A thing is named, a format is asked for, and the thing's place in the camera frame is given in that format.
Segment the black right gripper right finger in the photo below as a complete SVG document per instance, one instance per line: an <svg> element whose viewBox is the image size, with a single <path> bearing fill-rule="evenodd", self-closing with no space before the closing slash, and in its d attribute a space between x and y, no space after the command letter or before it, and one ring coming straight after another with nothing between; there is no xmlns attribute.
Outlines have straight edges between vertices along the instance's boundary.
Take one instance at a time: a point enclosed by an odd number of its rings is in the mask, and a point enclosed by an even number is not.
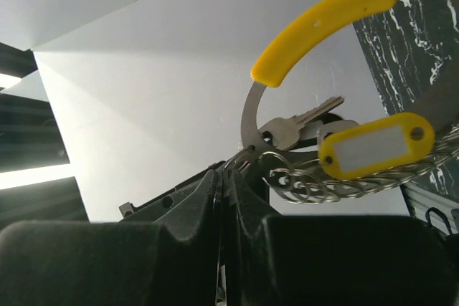
<svg viewBox="0 0 459 306"><path fill-rule="evenodd" d="M407 216L283 216L228 178L229 305L454 305L458 261Z"/></svg>

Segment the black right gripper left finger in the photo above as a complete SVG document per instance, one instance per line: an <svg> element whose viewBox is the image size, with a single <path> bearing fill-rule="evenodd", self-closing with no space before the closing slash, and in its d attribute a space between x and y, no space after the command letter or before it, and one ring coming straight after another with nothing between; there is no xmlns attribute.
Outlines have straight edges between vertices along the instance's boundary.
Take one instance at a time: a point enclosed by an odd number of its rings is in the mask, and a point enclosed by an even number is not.
<svg viewBox="0 0 459 306"><path fill-rule="evenodd" d="M155 221L21 221L1 232L3 305L214 305L219 175Z"/></svg>

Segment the black key tag with key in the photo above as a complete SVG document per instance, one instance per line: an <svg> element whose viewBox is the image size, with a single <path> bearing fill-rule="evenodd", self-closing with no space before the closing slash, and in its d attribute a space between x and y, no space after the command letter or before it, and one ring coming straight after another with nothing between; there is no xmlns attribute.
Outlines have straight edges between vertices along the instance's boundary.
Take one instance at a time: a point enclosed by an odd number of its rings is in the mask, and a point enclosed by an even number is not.
<svg viewBox="0 0 459 306"><path fill-rule="evenodd" d="M331 97L306 113L269 120L259 132L263 139L270 139L271 145L279 150L321 145L327 136L358 125L354 120L344 120L331 112L343 102L342 97Z"/></svg>

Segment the yellow tag key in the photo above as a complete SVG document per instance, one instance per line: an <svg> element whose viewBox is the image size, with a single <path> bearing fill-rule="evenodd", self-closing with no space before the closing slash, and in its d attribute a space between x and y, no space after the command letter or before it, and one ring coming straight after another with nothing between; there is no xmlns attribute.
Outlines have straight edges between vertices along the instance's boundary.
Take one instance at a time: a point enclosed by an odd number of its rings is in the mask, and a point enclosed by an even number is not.
<svg viewBox="0 0 459 306"><path fill-rule="evenodd" d="M330 177L350 181L416 163L434 143L435 131L425 118L398 113L327 136L318 160Z"/></svg>

